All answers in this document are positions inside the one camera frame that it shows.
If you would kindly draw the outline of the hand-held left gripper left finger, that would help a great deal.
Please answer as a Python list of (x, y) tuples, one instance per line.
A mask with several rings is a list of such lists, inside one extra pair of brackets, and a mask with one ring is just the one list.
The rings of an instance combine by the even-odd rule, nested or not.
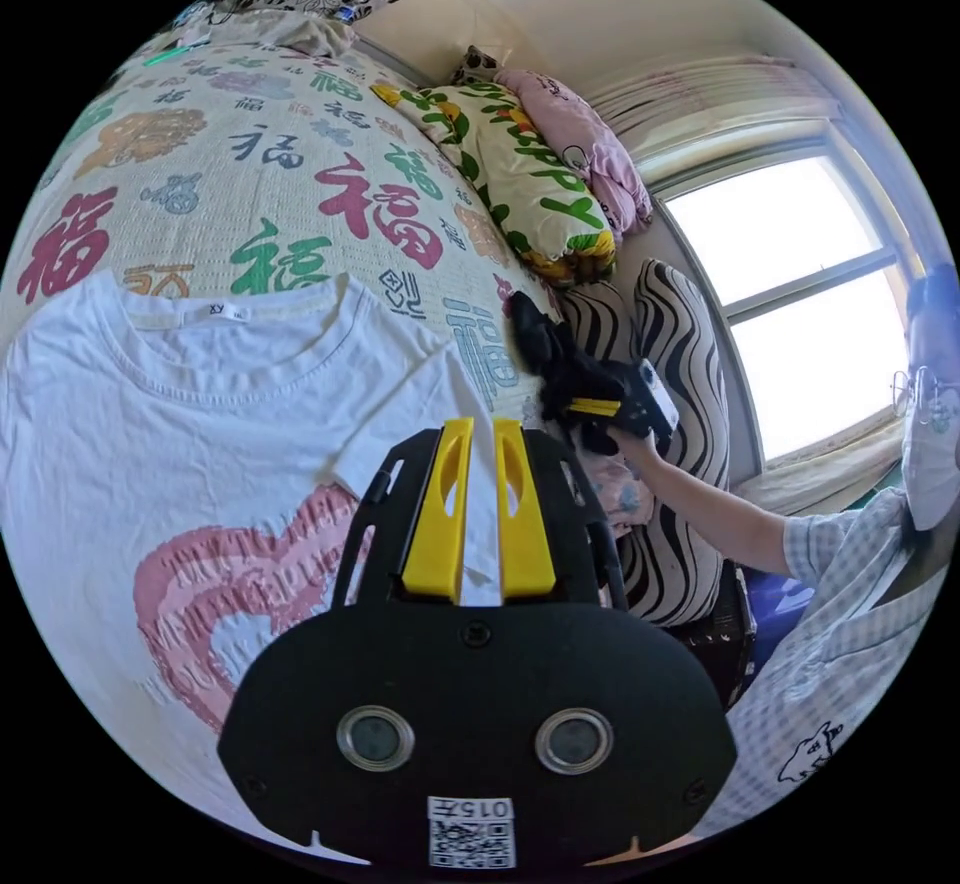
[(473, 432), (468, 417), (439, 431), (401, 575), (407, 593), (461, 591)]

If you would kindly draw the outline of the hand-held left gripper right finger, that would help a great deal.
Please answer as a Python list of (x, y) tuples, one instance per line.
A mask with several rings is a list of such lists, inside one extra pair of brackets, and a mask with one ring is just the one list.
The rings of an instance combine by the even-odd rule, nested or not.
[(556, 578), (523, 426), (494, 420), (500, 591), (548, 596)]

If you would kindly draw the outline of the person's right hand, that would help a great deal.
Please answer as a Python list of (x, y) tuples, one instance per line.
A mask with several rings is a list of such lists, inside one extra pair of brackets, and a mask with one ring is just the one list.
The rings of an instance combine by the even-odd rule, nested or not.
[(638, 435), (612, 424), (606, 428), (608, 437), (616, 444), (624, 459), (633, 466), (638, 473), (646, 473), (664, 463), (657, 450), (656, 436), (652, 431), (645, 435)]

